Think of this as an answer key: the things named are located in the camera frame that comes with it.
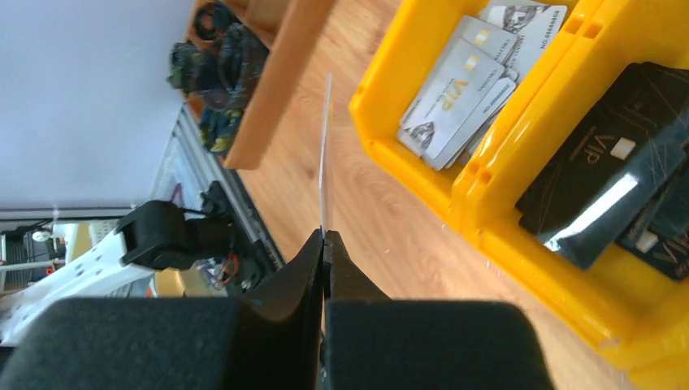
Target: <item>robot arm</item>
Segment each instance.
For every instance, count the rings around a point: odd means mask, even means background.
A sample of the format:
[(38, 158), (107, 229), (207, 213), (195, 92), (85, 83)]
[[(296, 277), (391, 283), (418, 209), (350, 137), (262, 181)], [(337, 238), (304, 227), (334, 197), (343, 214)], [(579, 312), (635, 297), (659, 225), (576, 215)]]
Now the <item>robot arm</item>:
[(89, 252), (50, 277), (0, 299), (0, 346), (16, 346), (56, 301), (104, 297), (167, 268), (189, 269), (203, 258), (227, 257), (234, 227), (220, 215), (185, 219), (169, 201), (149, 201), (124, 216)]

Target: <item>red wire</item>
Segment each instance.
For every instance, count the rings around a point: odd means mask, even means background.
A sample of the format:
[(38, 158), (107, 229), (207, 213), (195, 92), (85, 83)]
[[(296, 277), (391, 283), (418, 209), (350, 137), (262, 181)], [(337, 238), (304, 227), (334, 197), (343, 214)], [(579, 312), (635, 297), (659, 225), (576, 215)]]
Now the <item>red wire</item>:
[(221, 275), (221, 277), (222, 277), (222, 274), (224, 274), (225, 272), (227, 272), (228, 266), (230, 265), (230, 262), (232, 262), (232, 265), (233, 265), (233, 267), (232, 267), (232, 275), (230, 275), (230, 277), (227, 278), (227, 279), (221, 280), (223, 284), (229, 283), (230, 280), (232, 280), (232, 279), (235, 278), (237, 272), (239, 272), (239, 257), (237, 257), (236, 254), (231, 254), (231, 255), (227, 256), (227, 262), (226, 262), (225, 265), (223, 266), (223, 269), (220, 270), (220, 275)]

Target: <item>black vip card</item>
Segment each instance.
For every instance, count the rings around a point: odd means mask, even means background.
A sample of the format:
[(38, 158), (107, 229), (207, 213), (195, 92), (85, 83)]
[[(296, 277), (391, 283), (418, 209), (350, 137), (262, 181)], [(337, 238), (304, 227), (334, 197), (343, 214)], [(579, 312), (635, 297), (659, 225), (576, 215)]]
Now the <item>black vip card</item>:
[(687, 156), (687, 98), (687, 73), (628, 66), (519, 200), (519, 223), (590, 267)]
[(689, 232), (675, 238), (661, 238), (645, 252), (635, 245), (624, 242), (620, 245), (672, 280), (683, 280), (689, 275)]
[(678, 172), (670, 177), (646, 203), (631, 225), (619, 237), (617, 242), (625, 247), (653, 245), (649, 240), (657, 241), (658, 236), (673, 238), (684, 234), (689, 228), (689, 214), (683, 205), (683, 190), (689, 190), (689, 176), (685, 177), (689, 159), (684, 160)]
[(689, 169), (677, 174), (648, 228), (658, 236), (674, 238), (689, 230)]

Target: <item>silver vip card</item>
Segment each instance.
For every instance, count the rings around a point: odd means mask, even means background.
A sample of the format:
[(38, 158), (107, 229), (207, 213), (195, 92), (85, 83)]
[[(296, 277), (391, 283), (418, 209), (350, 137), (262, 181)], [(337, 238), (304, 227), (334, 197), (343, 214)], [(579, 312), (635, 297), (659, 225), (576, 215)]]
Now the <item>silver vip card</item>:
[(519, 37), (505, 64), (519, 74), (518, 84), (555, 39), (566, 14), (567, 6), (494, 6), (487, 10), (488, 23)]
[(479, 19), (488, 20), (488, 12), (496, 6), (545, 6), (542, 2), (531, 0), (490, 0), (485, 8), (479, 12)]
[(450, 40), (455, 41), (458, 38), (478, 47), (498, 63), (505, 63), (518, 40), (511, 32), (471, 16), (461, 18)]
[(459, 39), (427, 80), (418, 103), (402, 120), (402, 129), (433, 123), (433, 136), (423, 155), (436, 158), (504, 73), (505, 67)]
[(500, 78), (476, 106), (469, 118), (457, 128), (457, 131), (438, 154), (429, 154), (429, 149), (424, 152), (424, 161), (437, 171), (443, 169), (457, 154), (464, 150), (475, 133), (503, 106), (516, 88), (517, 85), (509, 77)]

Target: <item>wooden board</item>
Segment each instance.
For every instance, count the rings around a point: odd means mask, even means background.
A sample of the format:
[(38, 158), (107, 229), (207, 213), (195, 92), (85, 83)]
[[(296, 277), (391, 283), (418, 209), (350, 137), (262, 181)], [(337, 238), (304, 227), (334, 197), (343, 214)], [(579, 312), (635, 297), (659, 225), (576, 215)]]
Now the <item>wooden board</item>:
[(294, 256), (320, 225), (321, 113), (325, 77), (333, 72), (328, 150), (331, 227), (342, 234), (354, 262), (393, 297), (518, 305), (539, 333), (559, 389), (633, 388), (543, 304), (445, 227), (363, 153), (347, 105), (400, 2), (340, 0), (291, 94), (262, 165), (241, 172), (284, 257)]
[(256, 169), (261, 163), (335, 3), (336, 0), (289, 2), (261, 81), (224, 160), (226, 168)]
[(247, 23), (276, 33), (289, 0), (251, 0), (244, 14)]

